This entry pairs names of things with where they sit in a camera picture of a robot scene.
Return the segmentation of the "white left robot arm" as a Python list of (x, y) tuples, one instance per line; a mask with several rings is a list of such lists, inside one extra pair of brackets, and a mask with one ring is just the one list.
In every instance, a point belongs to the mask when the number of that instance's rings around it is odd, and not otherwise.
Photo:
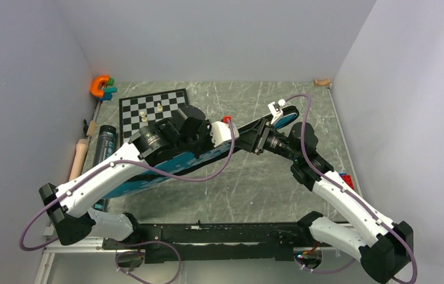
[(136, 247), (141, 232), (132, 214), (98, 212), (93, 205), (145, 170), (173, 178), (159, 165), (183, 153), (198, 159), (216, 146), (234, 142), (235, 132), (229, 118), (210, 122), (200, 109), (184, 106), (171, 118), (140, 128), (111, 157), (74, 181), (44, 185), (40, 194), (59, 242), (68, 246), (94, 235), (113, 238), (128, 249)]

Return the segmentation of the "black shuttlecock tube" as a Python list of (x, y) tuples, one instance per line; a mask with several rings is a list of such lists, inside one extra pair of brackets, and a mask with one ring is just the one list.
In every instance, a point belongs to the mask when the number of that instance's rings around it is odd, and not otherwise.
[(93, 167), (110, 157), (115, 150), (117, 130), (112, 125), (102, 125), (99, 129)]

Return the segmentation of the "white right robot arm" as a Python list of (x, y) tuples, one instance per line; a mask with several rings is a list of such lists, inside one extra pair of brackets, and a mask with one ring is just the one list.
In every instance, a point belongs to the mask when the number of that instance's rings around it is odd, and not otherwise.
[(360, 262), (364, 271), (378, 283), (395, 279), (407, 264), (413, 269), (409, 283), (417, 277), (413, 253), (413, 229), (402, 221), (395, 223), (362, 199), (316, 151), (318, 138), (309, 123), (297, 122), (290, 133), (280, 133), (260, 119), (241, 133), (237, 147), (257, 154), (269, 151), (293, 163), (290, 171), (299, 184), (323, 198), (353, 226), (339, 225), (312, 211), (297, 222), (297, 239), (305, 246), (315, 241), (329, 244)]

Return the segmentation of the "blue racket bag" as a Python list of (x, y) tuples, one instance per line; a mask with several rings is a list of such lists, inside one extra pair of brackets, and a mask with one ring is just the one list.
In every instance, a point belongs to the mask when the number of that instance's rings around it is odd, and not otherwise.
[[(299, 111), (294, 105), (287, 105), (283, 107), (283, 116), (274, 125), (276, 129), (284, 128), (291, 124), (299, 116)], [(211, 149), (206, 153), (200, 155), (199, 158), (195, 158), (191, 152), (182, 153), (175, 158), (163, 162), (156, 166), (156, 168), (168, 172), (173, 175), (183, 176), (188, 173), (194, 172), (203, 166), (217, 162), (227, 157), (230, 149), (230, 144), (226, 143), (215, 149)], [(115, 189), (107, 193), (104, 198), (111, 199), (122, 197), (132, 194), (134, 192), (148, 189), (154, 185), (168, 180), (167, 176), (159, 175), (156, 172), (145, 170), (140, 174), (128, 179), (126, 182), (120, 184)]]

